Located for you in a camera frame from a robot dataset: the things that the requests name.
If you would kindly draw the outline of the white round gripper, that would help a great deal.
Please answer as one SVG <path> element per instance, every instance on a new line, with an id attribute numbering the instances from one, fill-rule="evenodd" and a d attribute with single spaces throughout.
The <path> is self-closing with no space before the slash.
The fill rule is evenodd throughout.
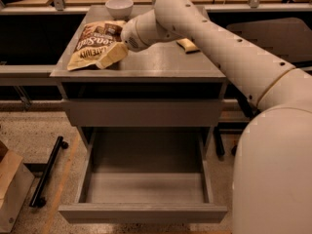
<path id="1" fill-rule="evenodd" d="M 130 19 L 121 32 L 124 42 L 114 42 L 102 53 L 96 62 L 99 69 L 105 69 L 128 55 L 128 49 L 140 52 L 149 48 L 151 43 L 153 20 L 147 16 L 138 16 Z"/>

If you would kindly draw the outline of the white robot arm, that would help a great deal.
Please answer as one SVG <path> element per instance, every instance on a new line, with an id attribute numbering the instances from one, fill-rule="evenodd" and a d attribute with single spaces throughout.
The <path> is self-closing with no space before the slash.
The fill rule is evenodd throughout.
<path id="1" fill-rule="evenodd" d="M 191 40 L 259 109 L 233 173 L 233 234 L 312 234 L 312 76 L 206 19 L 189 0 L 156 0 L 123 26 L 105 68 L 157 42 Z"/>

